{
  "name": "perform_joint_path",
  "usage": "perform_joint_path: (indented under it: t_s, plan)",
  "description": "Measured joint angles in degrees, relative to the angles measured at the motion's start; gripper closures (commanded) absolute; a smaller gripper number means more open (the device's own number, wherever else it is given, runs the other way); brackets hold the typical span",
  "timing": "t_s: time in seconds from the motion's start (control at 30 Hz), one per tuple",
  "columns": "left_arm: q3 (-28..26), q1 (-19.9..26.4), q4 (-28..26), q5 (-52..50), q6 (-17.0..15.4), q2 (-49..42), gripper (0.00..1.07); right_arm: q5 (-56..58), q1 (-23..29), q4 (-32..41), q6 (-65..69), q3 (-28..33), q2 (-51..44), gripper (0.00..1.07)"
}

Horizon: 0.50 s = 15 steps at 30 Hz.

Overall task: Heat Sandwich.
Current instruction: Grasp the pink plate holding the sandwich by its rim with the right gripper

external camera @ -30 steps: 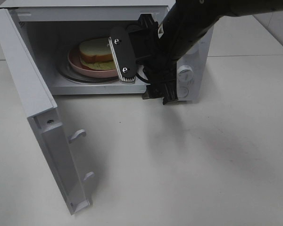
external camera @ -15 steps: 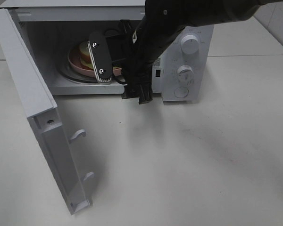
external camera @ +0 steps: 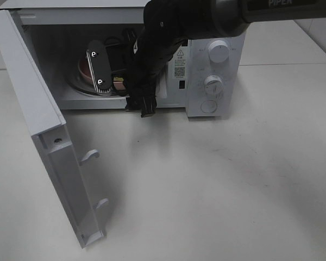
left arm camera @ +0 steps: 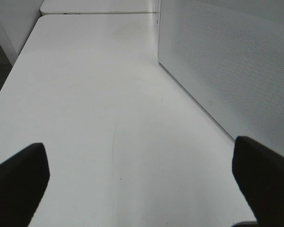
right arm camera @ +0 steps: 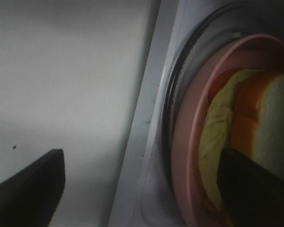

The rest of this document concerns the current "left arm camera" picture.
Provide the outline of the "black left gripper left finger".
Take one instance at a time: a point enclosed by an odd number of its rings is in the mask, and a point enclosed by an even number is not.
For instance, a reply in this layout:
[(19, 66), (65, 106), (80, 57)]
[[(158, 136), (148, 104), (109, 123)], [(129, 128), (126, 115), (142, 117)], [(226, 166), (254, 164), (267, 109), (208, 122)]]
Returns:
[(50, 170), (43, 143), (0, 164), (0, 227), (27, 227), (44, 195)]

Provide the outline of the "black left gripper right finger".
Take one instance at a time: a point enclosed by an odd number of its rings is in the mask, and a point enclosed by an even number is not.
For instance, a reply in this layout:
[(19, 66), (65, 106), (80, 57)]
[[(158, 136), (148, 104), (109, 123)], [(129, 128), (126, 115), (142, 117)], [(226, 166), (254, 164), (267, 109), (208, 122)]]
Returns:
[(284, 227), (284, 157), (247, 136), (238, 136), (232, 173), (256, 218), (236, 226)]

